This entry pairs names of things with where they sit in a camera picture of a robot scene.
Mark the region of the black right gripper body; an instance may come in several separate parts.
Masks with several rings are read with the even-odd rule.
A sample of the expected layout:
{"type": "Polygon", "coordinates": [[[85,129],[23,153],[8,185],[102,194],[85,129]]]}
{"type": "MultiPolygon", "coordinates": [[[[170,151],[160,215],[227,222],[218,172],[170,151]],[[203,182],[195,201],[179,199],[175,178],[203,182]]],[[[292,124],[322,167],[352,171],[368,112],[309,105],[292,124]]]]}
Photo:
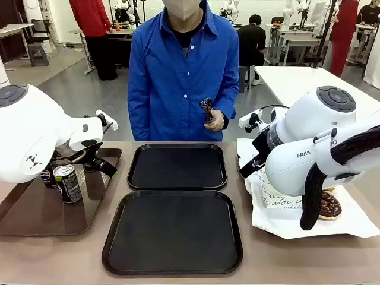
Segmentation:
{"type": "Polygon", "coordinates": [[[261,131],[252,142],[252,145],[259,152],[259,154],[255,156],[255,160],[259,160],[261,163],[266,162],[266,159],[271,152],[270,146],[267,143],[268,132],[268,129],[261,131]]]}

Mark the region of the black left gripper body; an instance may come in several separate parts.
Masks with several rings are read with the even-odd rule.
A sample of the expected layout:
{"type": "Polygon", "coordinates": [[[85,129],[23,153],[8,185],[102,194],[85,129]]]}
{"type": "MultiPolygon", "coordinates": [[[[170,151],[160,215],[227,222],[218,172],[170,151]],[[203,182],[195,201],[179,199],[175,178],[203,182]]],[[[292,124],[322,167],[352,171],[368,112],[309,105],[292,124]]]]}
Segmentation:
{"type": "Polygon", "coordinates": [[[104,160],[98,156],[98,150],[101,144],[95,144],[84,149],[85,155],[82,158],[82,164],[85,167],[101,167],[104,160]]]}

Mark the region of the person's left hand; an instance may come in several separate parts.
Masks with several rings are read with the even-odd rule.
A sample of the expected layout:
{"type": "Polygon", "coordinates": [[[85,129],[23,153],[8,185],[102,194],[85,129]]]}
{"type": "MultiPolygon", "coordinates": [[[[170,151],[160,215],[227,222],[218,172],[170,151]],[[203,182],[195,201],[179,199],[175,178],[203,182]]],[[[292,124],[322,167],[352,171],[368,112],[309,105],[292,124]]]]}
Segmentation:
{"type": "Polygon", "coordinates": [[[211,111],[210,123],[205,123],[204,127],[209,131],[221,131],[224,127],[224,114],[220,110],[211,111]]]}

